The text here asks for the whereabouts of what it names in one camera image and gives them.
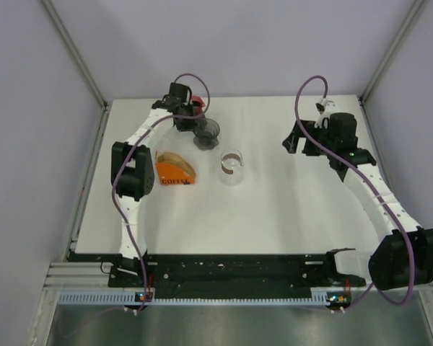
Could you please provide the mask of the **dark grey plastic dripper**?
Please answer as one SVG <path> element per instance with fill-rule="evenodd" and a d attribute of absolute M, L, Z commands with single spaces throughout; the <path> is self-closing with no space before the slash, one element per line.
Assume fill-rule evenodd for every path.
<path fill-rule="evenodd" d="M 193 129 L 193 142 L 200 150 L 212 150 L 219 144 L 219 133 L 218 122 L 206 117 L 198 119 Z"/>

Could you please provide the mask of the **clear glass with brown band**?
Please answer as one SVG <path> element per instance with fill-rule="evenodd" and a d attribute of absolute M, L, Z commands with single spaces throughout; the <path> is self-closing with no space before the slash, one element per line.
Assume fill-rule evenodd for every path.
<path fill-rule="evenodd" d="M 236 186 L 242 182 L 243 172 L 242 154 L 236 149 L 224 151 L 220 157 L 220 181 L 227 186 Z"/>

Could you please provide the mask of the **orange coffee filter box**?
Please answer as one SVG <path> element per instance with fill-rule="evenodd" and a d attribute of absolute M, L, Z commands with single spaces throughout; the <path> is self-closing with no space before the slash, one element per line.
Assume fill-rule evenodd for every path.
<path fill-rule="evenodd" d="M 194 185 L 196 182 L 196 175 L 190 176 L 177 166 L 157 161 L 158 156 L 163 154 L 164 152 L 157 151 L 155 156 L 155 168 L 157 171 L 159 183 L 164 186 Z"/>

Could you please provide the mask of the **red lidded coffee carafe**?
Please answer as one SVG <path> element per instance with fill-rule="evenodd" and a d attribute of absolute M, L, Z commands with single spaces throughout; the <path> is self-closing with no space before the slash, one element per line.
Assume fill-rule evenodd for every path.
<path fill-rule="evenodd" d="M 195 116 L 200 115 L 204 112 L 206 104 L 199 96 L 193 95 L 191 97 L 191 104 L 193 106 L 193 113 Z"/>

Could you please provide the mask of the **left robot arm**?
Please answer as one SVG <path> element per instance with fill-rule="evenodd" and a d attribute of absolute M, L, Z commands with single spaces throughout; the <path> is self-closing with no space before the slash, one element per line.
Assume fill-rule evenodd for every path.
<path fill-rule="evenodd" d="M 143 285 L 149 277 L 149 268 L 141 264 L 147 245 L 138 219 L 141 200 L 154 186 L 153 150 L 169 129 L 190 131 L 203 117 L 196 113 L 192 96 L 189 86 L 171 83 L 168 93 L 153 103 L 138 129 L 127 140 L 112 145 L 111 198 L 121 216 L 119 253 L 131 261 L 124 270 L 124 277 L 132 285 Z"/>

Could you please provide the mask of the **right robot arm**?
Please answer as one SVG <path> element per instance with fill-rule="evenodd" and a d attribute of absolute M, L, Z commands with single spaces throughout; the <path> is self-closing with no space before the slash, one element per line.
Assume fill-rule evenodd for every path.
<path fill-rule="evenodd" d="M 412 218 L 385 184 L 369 150 L 358 146 L 357 120 L 346 112 L 329 114 L 317 126 L 312 120 L 298 120 L 283 140 L 283 147 L 295 153 L 305 139 L 302 153 L 326 156 L 329 166 L 354 194 L 370 219 L 379 244 L 365 267 L 380 290 L 433 281 L 433 229 Z"/>

